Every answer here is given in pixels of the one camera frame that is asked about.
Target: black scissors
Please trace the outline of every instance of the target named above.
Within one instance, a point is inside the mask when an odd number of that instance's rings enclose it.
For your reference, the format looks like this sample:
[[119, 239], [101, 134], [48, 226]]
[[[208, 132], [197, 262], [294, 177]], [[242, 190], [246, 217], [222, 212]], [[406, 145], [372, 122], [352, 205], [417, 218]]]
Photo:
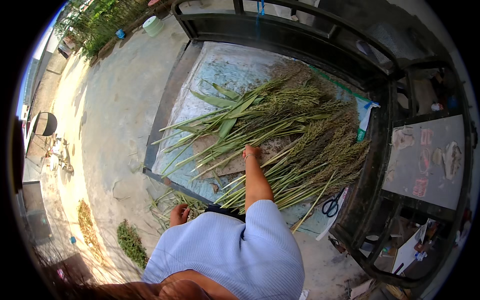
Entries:
[[324, 215], [327, 215], [327, 217], [331, 218], [338, 213], [338, 200], [342, 196], [344, 189], [345, 188], [343, 188], [335, 198], [332, 198], [324, 203], [324, 205], [322, 206], [322, 213]]

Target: silver bangle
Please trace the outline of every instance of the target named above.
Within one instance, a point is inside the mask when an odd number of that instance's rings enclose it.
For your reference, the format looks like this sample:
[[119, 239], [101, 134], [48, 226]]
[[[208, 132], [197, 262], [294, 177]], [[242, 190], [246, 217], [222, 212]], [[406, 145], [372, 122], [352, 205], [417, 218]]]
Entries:
[[245, 159], [244, 159], [243, 161], [244, 161], [244, 162], [247, 162], [247, 157], [249, 157], [250, 155], [253, 155], [255, 158], [257, 158], [257, 156], [255, 156], [255, 154], [247, 154], [247, 155], [245, 156]]

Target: woman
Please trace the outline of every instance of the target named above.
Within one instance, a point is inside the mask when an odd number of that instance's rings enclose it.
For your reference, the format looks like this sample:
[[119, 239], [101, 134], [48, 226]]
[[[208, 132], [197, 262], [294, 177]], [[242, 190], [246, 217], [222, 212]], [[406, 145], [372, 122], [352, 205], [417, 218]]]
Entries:
[[186, 204], [170, 214], [142, 281], [180, 299], [295, 299], [305, 273], [300, 250], [273, 200], [258, 157], [245, 146], [245, 222], [211, 206], [187, 222]]

